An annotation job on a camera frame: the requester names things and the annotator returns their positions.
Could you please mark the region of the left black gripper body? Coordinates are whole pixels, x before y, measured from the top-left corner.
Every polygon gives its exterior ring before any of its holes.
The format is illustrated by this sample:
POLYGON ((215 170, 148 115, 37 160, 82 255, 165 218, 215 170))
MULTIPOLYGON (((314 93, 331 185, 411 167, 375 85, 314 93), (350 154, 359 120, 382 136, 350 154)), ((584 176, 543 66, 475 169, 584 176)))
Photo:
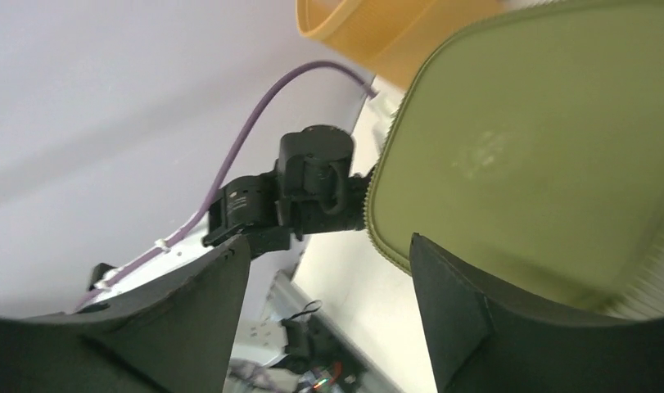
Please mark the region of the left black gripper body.
POLYGON ((277 212, 280 224, 296 238, 365 229, 370 176, 351 173, 354 150, 351 135, 326 124, 281 138, 277 212))

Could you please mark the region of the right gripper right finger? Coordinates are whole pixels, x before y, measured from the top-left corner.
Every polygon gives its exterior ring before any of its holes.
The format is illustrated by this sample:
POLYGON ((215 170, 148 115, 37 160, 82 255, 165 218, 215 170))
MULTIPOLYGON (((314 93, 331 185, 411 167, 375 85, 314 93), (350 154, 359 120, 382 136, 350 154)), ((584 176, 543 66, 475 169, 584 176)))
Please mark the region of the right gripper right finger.
POLYGON ((409 260, 441 392, 664 392, 664 317, 547 300, 414 234, 409 260))

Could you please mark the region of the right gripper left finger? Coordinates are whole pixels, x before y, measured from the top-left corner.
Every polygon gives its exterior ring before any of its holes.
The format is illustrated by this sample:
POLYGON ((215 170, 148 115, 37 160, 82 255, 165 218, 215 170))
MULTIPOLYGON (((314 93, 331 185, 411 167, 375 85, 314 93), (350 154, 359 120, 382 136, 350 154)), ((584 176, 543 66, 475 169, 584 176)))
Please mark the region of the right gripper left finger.
POLYGON ((220 392, 249 277, 235 237, 76 314, 0 318, 0 392, 220 392))

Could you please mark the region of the green mesh waste bin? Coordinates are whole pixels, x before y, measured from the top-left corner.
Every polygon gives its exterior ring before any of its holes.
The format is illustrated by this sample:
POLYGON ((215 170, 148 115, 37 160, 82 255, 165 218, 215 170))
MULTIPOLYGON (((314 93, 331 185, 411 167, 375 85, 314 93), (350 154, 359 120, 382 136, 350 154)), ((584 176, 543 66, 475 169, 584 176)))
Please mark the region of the green mesh waste bin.
POLYGON ((560 1, 459 31, 423 64, 365 220, 538 296, 664 317, 664 1, 560 1))

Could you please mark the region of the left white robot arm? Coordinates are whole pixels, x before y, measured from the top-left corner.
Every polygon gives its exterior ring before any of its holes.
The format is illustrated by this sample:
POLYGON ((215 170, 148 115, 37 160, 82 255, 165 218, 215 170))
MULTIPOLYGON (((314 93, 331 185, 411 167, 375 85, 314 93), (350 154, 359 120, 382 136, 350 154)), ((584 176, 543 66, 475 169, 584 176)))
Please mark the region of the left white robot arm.
POLYGON ((287 251, 307 235, 364 229, 369 177, 351 174, 355 144, 344 130, 314 125, 280 140, 273 169, 219 187, 198 211, 199 223, 177 239, 156 241, 150 259, 96 269, 79 308, 124 294, 242 236, 258 258, 287 251))

